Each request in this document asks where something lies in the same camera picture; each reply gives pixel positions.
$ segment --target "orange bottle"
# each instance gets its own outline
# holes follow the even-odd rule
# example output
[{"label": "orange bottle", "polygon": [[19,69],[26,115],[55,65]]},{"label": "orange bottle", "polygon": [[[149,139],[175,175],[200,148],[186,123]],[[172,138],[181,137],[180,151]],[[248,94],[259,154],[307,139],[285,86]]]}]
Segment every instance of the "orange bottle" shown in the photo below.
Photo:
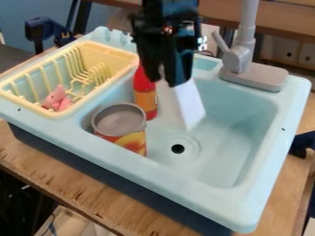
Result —
[{"label": "orange bottle", "polygon": [[134,73],[134,103],[146,113],[146,120],[150,121],[158,115],[156,84],[146,76],[145,69],[139,64]]}]

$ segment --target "pink object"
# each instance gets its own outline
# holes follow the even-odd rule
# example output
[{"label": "pink object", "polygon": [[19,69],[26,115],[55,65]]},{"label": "pink object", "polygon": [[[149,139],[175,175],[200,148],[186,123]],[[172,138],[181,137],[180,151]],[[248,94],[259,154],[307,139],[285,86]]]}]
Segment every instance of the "pink object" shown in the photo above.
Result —
[{"label": "pink object", "polygon": [[58,112],[62,112],[64,110],[67,110],[70,106],[72,106],[72,101],[68,98],[64,98],[62,102],[60,103],[59,108],[57,109]]},{"label": "pink object", "polygon": [[54,109],[57,112],[64,111],[72,105],[72,101],[65,95],[64,87],[57,85],[54,91],[41,103],[41,107],[45,109]]}]

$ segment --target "faucet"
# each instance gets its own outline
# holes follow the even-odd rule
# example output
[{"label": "faucet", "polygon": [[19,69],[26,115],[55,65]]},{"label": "faucet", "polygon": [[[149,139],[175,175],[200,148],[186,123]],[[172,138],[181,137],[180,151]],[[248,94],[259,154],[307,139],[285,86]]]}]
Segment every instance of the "faucet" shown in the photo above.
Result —
[{"label": "faucet", "polygon": [[287,71],[252,62],[259,2],[259,0],[241,0],[239,31],[231,49],[217,31],[213,32],[213,38],[223,52],[223,67],[219,76],[233,83],[278,92],[285,84]]}]

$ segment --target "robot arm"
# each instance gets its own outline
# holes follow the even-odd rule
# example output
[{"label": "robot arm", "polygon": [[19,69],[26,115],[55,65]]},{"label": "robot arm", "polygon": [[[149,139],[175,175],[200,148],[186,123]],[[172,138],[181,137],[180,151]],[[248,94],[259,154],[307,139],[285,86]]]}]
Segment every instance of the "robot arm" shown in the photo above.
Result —
[{"label": "robot arm", "polygon": [[171,88],[192,77],[193,54],[202,50],[198,0],[143,0],[131,15],[134,42],[149,79],[162,77]]}]

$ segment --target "red can label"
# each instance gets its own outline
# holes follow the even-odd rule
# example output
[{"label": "red can label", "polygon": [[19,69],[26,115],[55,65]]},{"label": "red can label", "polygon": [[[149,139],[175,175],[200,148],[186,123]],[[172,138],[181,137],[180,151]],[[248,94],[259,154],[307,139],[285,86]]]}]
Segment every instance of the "red can label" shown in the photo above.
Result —
[{"label": "red can label", "polygon": [[131,150],[141,156],[146,156],[146,132],[141,131],[127,136],[105,136],[95,131],[95,134],[118,146]]}]

